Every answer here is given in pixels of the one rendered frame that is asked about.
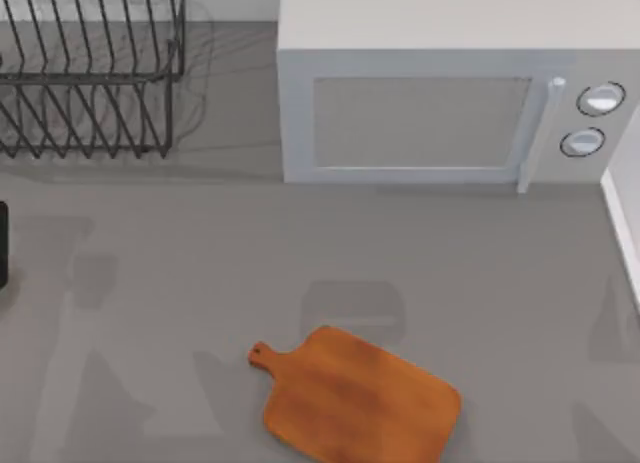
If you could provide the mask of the pale microwave oven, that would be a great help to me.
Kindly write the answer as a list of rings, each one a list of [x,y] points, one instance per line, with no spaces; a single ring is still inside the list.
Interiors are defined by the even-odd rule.
[[[640,0],[280,0],[282,50],[425,49],[523,53],[567,85],[540,164],[538,184],[596,184],[640,107]],[[625,101],[600,117],[576,106],[590,86],[616,82]],[[603,147],[568,158],[568,133],[600,129]]]

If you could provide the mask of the microwave oven door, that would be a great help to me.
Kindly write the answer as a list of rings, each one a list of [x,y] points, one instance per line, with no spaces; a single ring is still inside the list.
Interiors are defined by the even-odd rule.
[[[549,104],[523,53],[282,50],[278,78],[289,183],[513,184]]]

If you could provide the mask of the large microwave knob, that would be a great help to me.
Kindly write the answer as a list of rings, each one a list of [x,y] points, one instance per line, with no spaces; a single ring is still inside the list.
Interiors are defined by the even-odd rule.
[[[626,99],[624,87],[606,82],[585,88],[577,98],[577,109],[588,117],[600,117],[614,112]]]

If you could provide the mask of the wooden cutting board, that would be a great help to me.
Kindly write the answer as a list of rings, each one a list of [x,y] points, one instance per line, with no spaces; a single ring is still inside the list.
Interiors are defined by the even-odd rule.
[[[333,326],[248,361],[273,379],[266,429],[320,463],[440,463],[462,410],[445,380]]]

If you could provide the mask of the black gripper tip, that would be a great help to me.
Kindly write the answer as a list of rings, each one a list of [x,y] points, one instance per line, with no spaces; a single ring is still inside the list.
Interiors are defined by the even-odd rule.
[[[0,290],[9,280],[9,209],[0,201]]]

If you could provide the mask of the small microwave knob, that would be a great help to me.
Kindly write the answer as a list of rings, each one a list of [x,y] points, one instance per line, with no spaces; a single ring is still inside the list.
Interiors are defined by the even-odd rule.
[[[605,134],[591,127],[568,133],[562,138],[559,148],[568,158],[585,158],[597,153],[605,141]]]

